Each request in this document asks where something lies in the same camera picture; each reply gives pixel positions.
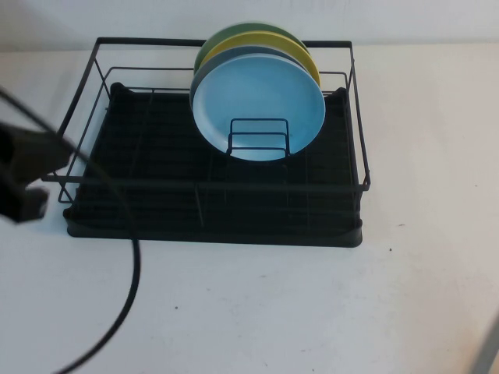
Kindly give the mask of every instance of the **plate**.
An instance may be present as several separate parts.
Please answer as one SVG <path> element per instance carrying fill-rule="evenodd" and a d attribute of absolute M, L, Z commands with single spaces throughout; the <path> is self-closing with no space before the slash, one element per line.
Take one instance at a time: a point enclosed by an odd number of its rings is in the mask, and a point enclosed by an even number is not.
<path fill-rule="evenodd" d="M 299 65 L 302 69 L 305 69 L 295 58 L 283 51 L 279 51 L 275 48 L 264 47 L 261 45 L 243 45 L 241 47 L 235 47 L 227 49 L 220 52 L 218 55 L 210 58 L 201 68 L 197 71 L 194 79 L 190 85 L 189 100 L 190 107 L 193 107 L 194 94 L 196 93 L 197 87 L 200 85 L 201 81 L 207 76 L 213 69 L 217 66 L 223 64 L 224 62 L 236 58 L 242 55 L 249 55 L 253 53 L 266 53 L 268 55 L 281 56 L 287 58 L 289 61 L 293 61 L 295 64 Z"/>
<path fill-rule="evenodd" d="M 208 52 L 201 62 L 201 66 L 210 58 L 222 51 L 246 44 L 264 45 L 286 52 L 288 55 L 291 55 L 293 58 L 298 60 L 320 86 L 319 70 L 317 70 L 317 67 L 315 66 L 315 63 L 310 55 L 303 48 L 301 48 L 299 44 L 292 41 L 288 37 L 283 37 L 280 34 L 272 33 L 270 31 L 250 31 L 225 39 Z"/>
<path fill-rule="evenodd" d="M 288 121 L 289 151 L 296 153 L 317 136 L 324 122 L 325 105 L 317 83 L 299 65 L 266 54 L 243 55 L 213 69 L 194 95 L 193 113 L 204 138 L 221 152 L 228 149 L 233 132 L 264 132 L 232 137 L 232 156 L 243 160 L 271 161 L 283 158 L 286 149 L 284 120 Z M 258 147 L 240 150 L 236 147 Z"/>
<path fill-rule="evenodd" d="M 236 34 L 245 33 L 248 31 L 258 31 L 258 30 L 271 31 L 273 33 L 284 35 L 285 37 L 288 37 L 292 41 L 298 43 L 308 53 L 305 44 L 300 39 L 298 39 L 293 34 L 289 33 L 288 31 L 282 29 L 279 26 L 274 26 L 270 25 L 269 23 L 262 23 L 262 22 L 237 23 L 236 25 L 232 25 L 224 28 L 223 30 L 218 31 L 215 35 L 210 37 L 203 44 L 203 47 L 201 47 L 200 51 L 197 53 L 196 61 L 194 62 L 194 72 L 196 72 L 200 68 L 203 59 L 210 52 L 210 50 L 218 43 L 224 41 L 229 37 L 233 37 Z"/>

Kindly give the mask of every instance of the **white table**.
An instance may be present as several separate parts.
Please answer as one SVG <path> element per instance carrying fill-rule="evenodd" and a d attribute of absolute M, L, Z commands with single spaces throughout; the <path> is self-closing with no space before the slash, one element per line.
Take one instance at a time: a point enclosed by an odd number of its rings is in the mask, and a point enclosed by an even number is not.
<path fill-rule="evenodd" d="M 136 303 L 79 372 L 466 372 L 499 309 L 499 44 L 354 51 L 363 244 L 142 242 Z M 0 84 L 58 125 L 88 55 L 0 54 Z M 48 188 L 43 221 L 0 221 L 2 373 L 72 361 L 129 287 L 130 243 L 69 237 Z"/>

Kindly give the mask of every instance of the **cord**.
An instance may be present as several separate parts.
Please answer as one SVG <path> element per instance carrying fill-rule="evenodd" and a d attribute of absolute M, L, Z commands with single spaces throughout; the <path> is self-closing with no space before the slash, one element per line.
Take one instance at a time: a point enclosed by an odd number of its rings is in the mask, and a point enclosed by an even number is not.
<path fill-rule="evenodd" d="M 140 243 L 139 239 L 137 238 L 137 229 L 127 202 L 122 198 L 119 190 L 116 188 L 111 178 L 106 174 L 104 170 L 101 169 L 101 167 L 95 164 L 87 155 L 76 149 L 75 146 L 72 145 L 68 140 L 64 139 L 62 135 L 58 135 L 57 132 L 54 131 L 49 124 L 47 124 L 47 122 L 45 122 L 39 116 L 34 114 L 30 109 L 28 109 L 24 104 L 18 101 L 14 96 L 7 93 L 2 86 L 0 86 L 0 97 L 5 101 L 7 101 L 9 104 L 11 104 L 18 111 L 23 113 L 25 116 L 27 116 L 29 119 L 31 119 L 43 130 L 52 134 L 54 137 L 54 141 L 56 141 L 60 146 L 64 147 L 65 149 L 71 151 L 72 153 L 75 153 L 80 159 L 82 159 L 87 164 L 87 167 L 97 175 L 97 177 L 109 188 L 109 190 L 115 195 L 116 199 L 118 200 L 119 205 L 122 208 L 123 213 L 125 214 L 125 219 L 130 234 L 130 240 L 132 241 L 132 247 L 133 247 L 132 284 L 130 285 L 129 293 L 128 296 L 126 297 L 126 301 L 122 308 L 122 311 L 118 314 L 118 317 L 111 325 L 109 330 L 91 349 L 89 349 L 86 353 L 81 355 L 74 362 L 70 363 L 69 365 L 55 372 L 55 374 L 67 374 L 78 369 L 81 365 L 83 365 L 85 362 L 94 357 L 109 342 L 109 340 L 113 337 L 113 335 L 115 335 L 116 331 L 118 331 L 119 327 L 122 325 L 130 309 L 132 308 L 132 304 L 133 301 L 135 300 L 135 296 L 140 281 Z"/>

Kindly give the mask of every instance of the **black wire dish rack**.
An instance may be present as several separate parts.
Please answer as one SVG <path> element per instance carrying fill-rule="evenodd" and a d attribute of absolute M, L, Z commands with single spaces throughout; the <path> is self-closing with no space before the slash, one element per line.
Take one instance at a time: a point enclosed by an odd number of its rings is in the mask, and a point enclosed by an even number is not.
<path fill-rule="evenodd" d="M 188 68 L 113 65 L 104 74 L 97 55 L 105 44 L 198 48 L 204 41 L 177 39 L 97 39 L 83 78 L 58 130 L 64 134 L 96 71 L 100 88 L 90 110 L 82 147 L 94 123 L 96 136 L 90 157 L 114 179 L 126 197 L 142 239 L 228 242 L 272 245 L 353 247 L 362 241 L 360 200 L 370 187 L 359 110 L 352 43 L 306 41 L 308 48 L 349 51 L 349 72 L 321 72 L 342 79 L 342 86 L 324 91 L 326 118 L 317 138 L 304 150 L 289 153 L 285 118 L 234 118 L 228 149 L 222 153 L 199 133 L 189 106 L 188 88 L 110 84 L 112 72 L 190 72 Z M 356 116 L 352 116 L 351 101 Z M 102 119 L 96 119 L 101 113 Z M 365 176 L 359 183 L 352 117 Z M 278 161 L 243 161 L 230 157 L 234 136 L 244 121 L 273 121 L 282 131 L 285 157 Z M 65 175 L 42 179 L 61 184 L 58 201 L 68 232 L 76 237 L 128 238 L 125 221 L 113 196 L 90 170 L 72 175 L 76 158 Z M 74 192 L 69 186 L 76 185 Z"/>

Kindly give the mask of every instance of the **white wall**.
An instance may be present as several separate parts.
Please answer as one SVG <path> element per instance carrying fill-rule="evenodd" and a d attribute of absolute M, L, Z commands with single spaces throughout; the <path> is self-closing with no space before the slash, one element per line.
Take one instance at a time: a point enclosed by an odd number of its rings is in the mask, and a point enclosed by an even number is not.
<path fill-rule="evenodd" d="M 86 49 L 99 36 L 206 38 L 258 19 L 302 39 L 498 41 L 498 0 L 0 0 L 0 50 Z"/>

